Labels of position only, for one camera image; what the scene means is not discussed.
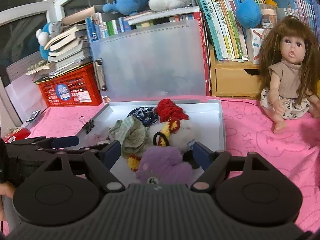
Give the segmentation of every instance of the white box with pencil picture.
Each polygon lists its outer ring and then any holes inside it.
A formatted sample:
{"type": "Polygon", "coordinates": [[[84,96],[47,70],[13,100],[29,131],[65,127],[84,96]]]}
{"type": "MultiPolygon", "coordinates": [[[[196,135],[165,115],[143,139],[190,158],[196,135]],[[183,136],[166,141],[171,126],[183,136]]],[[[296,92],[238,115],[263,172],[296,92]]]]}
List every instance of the white box with pencil picture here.
{"type": "Polygon", "coordinates": [[[259,53],[264,37],[270,29],[247,29],[247,46],[249,59],[253,64],[259,64],[259,53]]]}

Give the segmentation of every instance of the doll's beige top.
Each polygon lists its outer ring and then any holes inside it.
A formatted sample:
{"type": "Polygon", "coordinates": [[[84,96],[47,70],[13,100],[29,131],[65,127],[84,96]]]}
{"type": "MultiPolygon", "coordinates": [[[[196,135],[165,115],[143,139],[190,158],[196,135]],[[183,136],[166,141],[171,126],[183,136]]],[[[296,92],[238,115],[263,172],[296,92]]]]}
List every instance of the doll's beige top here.
{"type": "Polygon", "coordinates": [[[270,75],[274,71],[280,77],[279,95],[284,98],[297,98],[297,89],[300,86],[299,69],[295,65],[282,58],[281,62],[269,67],[270,75]]]}

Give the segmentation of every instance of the doll's floral skirt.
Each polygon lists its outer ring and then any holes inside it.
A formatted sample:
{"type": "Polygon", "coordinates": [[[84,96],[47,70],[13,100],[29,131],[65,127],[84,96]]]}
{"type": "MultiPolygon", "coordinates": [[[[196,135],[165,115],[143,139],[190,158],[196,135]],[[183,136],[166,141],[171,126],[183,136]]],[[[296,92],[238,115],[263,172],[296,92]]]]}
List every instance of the doll's floral skirt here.
{"type": "MultiPolygon", "coordinates": [[[[260,106],[263,106],[267,109],[273,109],[272,104],[269,102],[268,97],[269,89],[265,88],[262,90],[260,96],[260,106]]],[[[282,114],[283,119],[297,119],[302,117],[310,107],[310,102],[308,99],[303,98],[300,105],[297,104],[296,98],[284,98],[279,96],[279,99],[287,99],[287,102],[284,103],[285,113],[282,114]]]]}

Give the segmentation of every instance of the doll's face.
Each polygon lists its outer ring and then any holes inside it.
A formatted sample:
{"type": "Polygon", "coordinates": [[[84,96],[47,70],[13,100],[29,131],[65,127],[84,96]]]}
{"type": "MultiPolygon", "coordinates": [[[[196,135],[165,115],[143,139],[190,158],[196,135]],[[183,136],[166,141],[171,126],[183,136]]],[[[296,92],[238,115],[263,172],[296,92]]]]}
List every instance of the doll's face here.
{"type": "Polygon", "coordinates": [[[303,61],[306,47],[302,38],[284,36],[280,44],[281,55],[290,63],[298,64],[303,61]]]}

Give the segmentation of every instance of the blue and white plush toy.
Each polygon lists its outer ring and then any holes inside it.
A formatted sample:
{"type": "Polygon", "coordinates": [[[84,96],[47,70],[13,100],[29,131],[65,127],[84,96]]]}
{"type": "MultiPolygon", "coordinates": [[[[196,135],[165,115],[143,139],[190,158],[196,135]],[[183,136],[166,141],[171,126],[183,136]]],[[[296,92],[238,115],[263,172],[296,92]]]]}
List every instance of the blue and white plush toy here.
{"type": "Polygon", "coordinates": [[[39,50],[40,55],[43,59],[48,59],[50,50],[44,49],[44,46],[48,43],[49,40],[53,39],[55,36],[60,34],[62,22],[50,22],[46,23],[42,30],[36,31],[36,37],[38,39],[38,42],[40,44],[39,50]]]}
{"type": "Polygon", "coordinates": [[[254,28],[261,21],[260,7],[254,0],[245,0],[239,5],[236,17],[242,27],[254,28]]]}
{"type": "Polygon", "coordinates": [[[113,0],[113,3],[106,3],[102,10],[105,13],[117,12],[123,15],[132,15],[143,11],[149,0],[113,0]]]}

